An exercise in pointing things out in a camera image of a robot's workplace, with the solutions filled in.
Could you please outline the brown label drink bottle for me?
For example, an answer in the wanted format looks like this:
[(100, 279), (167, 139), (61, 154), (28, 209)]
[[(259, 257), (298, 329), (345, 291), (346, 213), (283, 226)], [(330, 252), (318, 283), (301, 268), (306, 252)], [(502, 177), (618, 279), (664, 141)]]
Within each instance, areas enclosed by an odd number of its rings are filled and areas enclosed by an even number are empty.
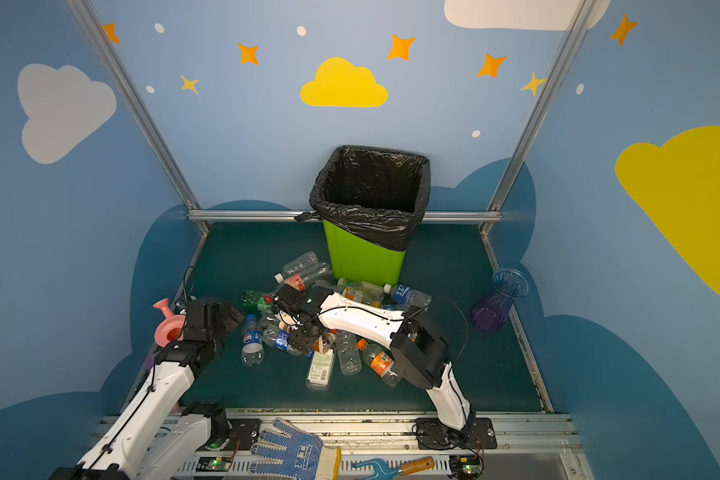
[(335, 334), (331, 331), (323, 332), (314, 342), (312, 350), (316, 353), (327, 354), (335, 344)]

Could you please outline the small pepsi bottle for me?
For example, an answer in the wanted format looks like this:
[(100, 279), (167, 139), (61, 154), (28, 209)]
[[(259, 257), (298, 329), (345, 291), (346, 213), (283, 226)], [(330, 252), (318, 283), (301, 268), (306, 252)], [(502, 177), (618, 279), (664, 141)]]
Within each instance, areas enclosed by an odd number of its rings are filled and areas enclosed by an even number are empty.
[(241, 361), (247, 367), (263, 363), (265, 358), (260, 322), (254, 314), (245, 317), (242, 330)]

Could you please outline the square bottle white label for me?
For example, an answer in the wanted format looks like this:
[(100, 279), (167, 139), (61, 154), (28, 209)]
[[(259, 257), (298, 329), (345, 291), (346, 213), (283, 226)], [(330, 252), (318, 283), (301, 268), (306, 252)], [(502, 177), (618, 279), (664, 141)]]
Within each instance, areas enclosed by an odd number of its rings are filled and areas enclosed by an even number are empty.
[(305, 380), (308, 389), (315, 391), (327, 391), (329, 389), (334, 369), (334, 359), (333, 349), (329, 349), (324, 353), (311, 352), (311, 363)]

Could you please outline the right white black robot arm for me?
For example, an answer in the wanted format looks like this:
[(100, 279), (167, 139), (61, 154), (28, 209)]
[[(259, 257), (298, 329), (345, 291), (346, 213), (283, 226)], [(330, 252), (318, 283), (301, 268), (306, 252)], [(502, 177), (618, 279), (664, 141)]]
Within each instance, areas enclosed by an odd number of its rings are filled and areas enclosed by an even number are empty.
[(341, 330), (391, 353), (403, 378), (425, 390), (446, 429), (466, 434), (475, 419), (453, 372), (449, 347), (425, 310), (385, 310), (349, 300), (320, 286), (300, 291), (288, 284), (273, 294), (273, 311), (291, 329), (288, 343), (308, 353), (320, 335)]

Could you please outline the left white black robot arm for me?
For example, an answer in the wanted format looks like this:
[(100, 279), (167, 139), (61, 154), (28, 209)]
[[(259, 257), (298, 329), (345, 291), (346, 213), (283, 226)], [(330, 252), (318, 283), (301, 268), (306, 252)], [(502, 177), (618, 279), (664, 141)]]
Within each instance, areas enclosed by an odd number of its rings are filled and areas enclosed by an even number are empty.
[(226, 445), (230, 427), (220, 403), (191, 404), (165, 437), (153, 440), (175, 404), (245, 318), (231, 302), (189, 302), (182, 334), (157, 352), (151, 373), (115, 423), (75, 466), (59, 467), (51, 477), (170, 479), (197, 450)]

